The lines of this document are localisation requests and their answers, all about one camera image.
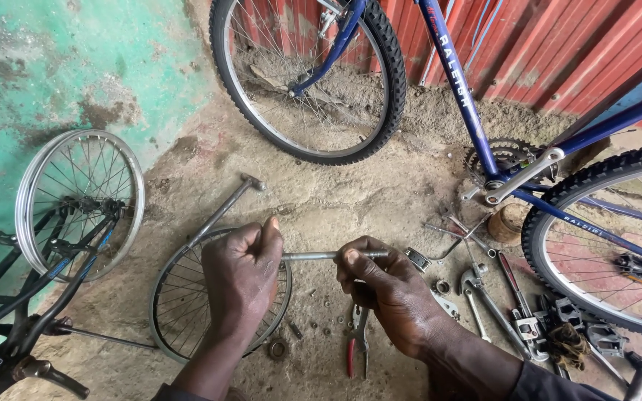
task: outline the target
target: bicycle tire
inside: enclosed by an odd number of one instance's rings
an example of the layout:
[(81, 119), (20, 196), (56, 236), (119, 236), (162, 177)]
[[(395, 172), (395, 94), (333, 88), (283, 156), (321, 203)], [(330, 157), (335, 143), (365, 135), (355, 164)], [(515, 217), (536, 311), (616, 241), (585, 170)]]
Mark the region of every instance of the bicycle tire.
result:
[[(85, 277), (84, 282), (96, 280), (114, 269), (130, 250), (130, 247), (140, 230), (140, 224), (143, 220), (143, 209), (145, 208), (145, 185), (140, 164), (130, 147), (128, 147), (128, 145), (119, 137), (105, 131), (77, 129), (62, 133), (49, 141), (34, 156), (23, 174), (22, 182), (19, 185), (19, 190), (16, 195), (14, 223), (16, 226), (16, 236), (19, 239), (19, 247), (21, 248), (22, 255), (26, 261), (40, 274), (47, 273), (50, 266), (49, 262), (41, 255), (41, 252), (37, 247), (35, 235), (33, 234), (32, 210), (35, 204), (34, 194), (42, 175), (46, 173), (46, 167), (49, 162), (51, 162), (56, 152), (61, 150), (67, 143), (75, 141), (76, 138), (80, 139), (81, 137), (88, 136), (95, 136), (99, 140), (102, 138), (104, 141), (111, 141), (111, 143), (113, 143), (114, 146), (124, 155), (130, 168), (130, 172), (133, 175), (133, 181), (136, 184), (136, 204), (134, 215), (130, 222), (130, 230), (126, 236), (127, 239), (116, 253), (116, 257), (103, 269), (96, 270), (88, 274)], [(71, 277), (65, 276), (63, 271), (54, 278), (54, 281), (59, 283), (67, 283), (70, 280)]]
[[(600, 190), (611, 183), (627, 182), (631, 177), (642, 176), (642, 148), (629, 150), (601, 162), (585, 167), (565, 178), (542, 197), (546, 202), (563, 210), (593, 190)], [(522, 249), (529, 266), (554, 292), (568, 297), (585, 312), (609, 323), (642, 334), (642, 322), (636, 315), (614, 310), (611, 305), (590, 302), (588, 293), (578, 293), (557, 276), (549, 265), (544, 236), (556, 218), (540, 211), (536, 206), (527, 214), (522, 229)]]
[[(228, 232), (234, 231), (236, 228), (237, 227), (212, 228), (206, 234), (204, 234), (200, 238), (200, 241), (196, 242), (192, 247), (194, 248), (200, 242), (207, 241), (208, 239), (211, 239), (217, 235), (225, 235)], [(153, 285), (152, 291), (150, 292), (150, 301), (148, 303), (148, 309), (147, 309), (148, 319), (150, 322), (150, 331), (153, 335), (153, 340), (165, 355), (183, 364), (187, 363), (187, 361), (189, 361), (190, 359), (189, 357), (186, 357), (185, 355), (182, 355), (180, 352), (174, 350), (172, 346), (168, 344), (168, 342), (166, 341), (165, 334), (161, 333), (161, 325), (158, 322), (157, 306), (158, 306), (159, 295), (162, 292), (161, 291), (162, 287), (164, 286), (163, 282), (165, 281), (165, 278), (167, 278), (168, 274), (171, 273), (171, 270), (176, 265), (176, 263), (183, 258), (183, 255), (190, 250), (191, 248), (189, 248), (187, 244), (183, 245), (165, 263), (165, 267), (162, 270), (160, 270), (160, 273), (158, 274), (158, 277), (155, 280), (155, 284)], [(246, 357), (247, 355), (252, 353), (254, 350), (259, 348), (259, 346), (262, 345), (263, 342), (267, 338), (269, 338), (269, 336), (272, 333), (274, 333), (274, 331), (277, 330), (277, 328), (279, 327), (279, 324), (281, 324), (284, 314), (286, 314), (287, 308), (289, 307), (289, 301), (291, 299), (291, 292), (293, 288), (293, 277), (292, 277), (292, 272), (290, 268), (290, 263), (282, 262), (282, 265), (285, 266), (287, 285), (286, 285), (286, 292), (284, 295), (284, 299), (280, 307), (280, 311), (276, 315), (276, 317), (272, 320), (272, 323), (269, 324), (267, 329), (262, 333), (262, 335), (260, 335), (257, 340), (252, 341), (252, 343), (250, 343), (250, 345), (247, 347), (247, 350), (244, 352), (243, 357)]]
[(342, 166), (356, 163), (364, 160), (380, 148), (382, 148), (393, 133), (397, 130), (400, 123), (403, 108), (405, 107), (406, 94), (406, 76), (403, 55), (400, 44), (393, 30), (388, 17), (383, 12), (377, 0), (367, 0), (367, 4), (360, 22), (367, 27), (373, 39), (378, 43), (380, 50), (380, 60), (382, 63), (382, 72), (388, 76), (384, 77), (388, 83), (389, 96), (384, 105), (385, 115), (380, 118), (379, 131), (370, 141), (363, 141), (358, 146), (354, 146), (351, 154), (343, 156), (331, 156), (330, 154), (310, 153), (294, 146), (290, 141), (279, 138), (274, 134), (263, 121), (255, 116), (255, 112), (246, 104), (240, 91), (241, 87), (236, 83), (236, 79), (230, 73), (230, 59), (227, 58), (225, 51), (225, 28), (227, 24), (227, 14), (231, 14), (234, 4), (238, 0), (213, 0), (210, 8), (210, 43), (212, 45), (213, 60), (217, 67), (223, 86), (232, 98), (232, 101), (249, 121), (264, 137), (274, 143), (281, 150), (302, 160), (311, 163), (323, 164), (328, 166)]

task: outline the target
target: human hand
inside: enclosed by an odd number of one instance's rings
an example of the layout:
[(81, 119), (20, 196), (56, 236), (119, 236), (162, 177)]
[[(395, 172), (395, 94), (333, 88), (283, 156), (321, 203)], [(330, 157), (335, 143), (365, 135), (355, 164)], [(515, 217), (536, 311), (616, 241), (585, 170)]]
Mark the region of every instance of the human hand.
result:
[[(379, 249), (387, 249), (388, 256), (373, 261), (358, 252)], [(419, 359), (439, 334), (460, 328), (406, 255), (383, 242), (358, 238), (340, 249), (334, 263), (343, 292), (357, 305), (373, 309), (390, 341), (405, 355)]]
[(210, 330), (218, 335), (253, 335), (277, 289), (284, 239), (279, 221), (249, 223), (202, 249), (202, 271), (210, 304)]

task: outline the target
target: sprocket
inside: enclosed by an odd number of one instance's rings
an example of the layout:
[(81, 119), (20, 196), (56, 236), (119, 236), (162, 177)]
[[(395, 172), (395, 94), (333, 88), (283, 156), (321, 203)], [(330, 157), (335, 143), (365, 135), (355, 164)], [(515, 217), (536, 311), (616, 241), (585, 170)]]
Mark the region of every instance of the sprocket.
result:
[[(498, 138), (489, 141), (489, 148), (495, 155), (497, 167), (500, 170), (510, 169), (512, 172), (518, 170), (522, 163), (524, 165), (536, 160), (536, 156), (543, 150), (539, 146), (531, 145), (528, 142), (512, 139)], [(475, 185), (484, 186), (484, 170), (477, 157), (477, 151), (471, 149), (464, 158), (465, 168)], [(540, 174), (532, 177), (529, 182), (540, 183), (542, 179), (548, 178), (551, 182), (557, 177), (558, 167), (556, 164), (542, 170)]]

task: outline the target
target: pliers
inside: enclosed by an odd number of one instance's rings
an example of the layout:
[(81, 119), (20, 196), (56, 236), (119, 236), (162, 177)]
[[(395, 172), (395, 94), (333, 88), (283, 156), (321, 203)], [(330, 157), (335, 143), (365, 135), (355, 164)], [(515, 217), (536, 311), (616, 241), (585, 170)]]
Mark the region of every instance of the pliers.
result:
[(365, 370), (363, 371), (363, 380), (368, 379), (368, 341), (365, 338), (365, 325), (368, 321), (368, 308), (353, 305), (351, 311), (353, 330), (348, 333), (348, 349), (346, 351), (346, 368), (349, 378), (353, 378), (353, 354), (355, 351), (356, 343), (358, 348), (363, 352), (363, 359), (365, 361)]

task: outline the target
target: teal painted wall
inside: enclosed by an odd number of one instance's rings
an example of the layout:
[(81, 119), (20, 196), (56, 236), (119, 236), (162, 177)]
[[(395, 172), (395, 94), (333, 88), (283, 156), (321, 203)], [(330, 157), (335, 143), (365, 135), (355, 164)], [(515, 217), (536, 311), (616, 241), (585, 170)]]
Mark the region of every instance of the teal painted wall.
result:
[(172, 144), (213, 82), (191, 14), (180, 0), (0, 0), (0, 229), (13, 232), (23, 172), (59, 133), (115, 133), (143, 169)]

